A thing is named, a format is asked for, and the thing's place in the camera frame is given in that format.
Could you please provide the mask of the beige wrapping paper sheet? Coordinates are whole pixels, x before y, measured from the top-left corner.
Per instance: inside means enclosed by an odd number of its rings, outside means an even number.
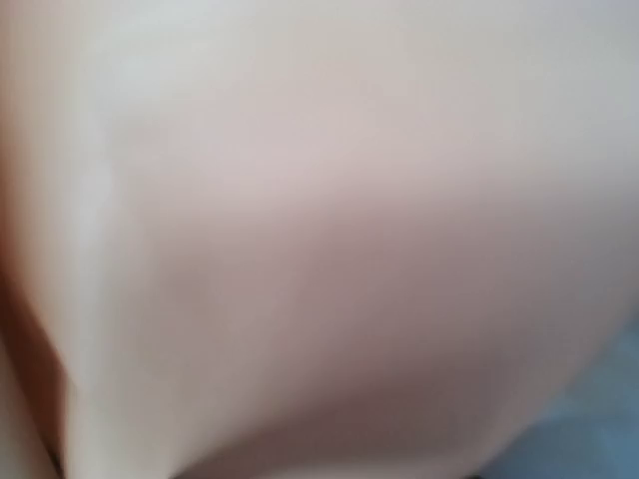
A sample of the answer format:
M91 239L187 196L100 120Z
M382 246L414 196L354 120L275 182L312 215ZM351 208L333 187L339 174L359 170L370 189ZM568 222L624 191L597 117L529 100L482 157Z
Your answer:
M460 478L638 306L634 1L5 1L5 270L69 478Z

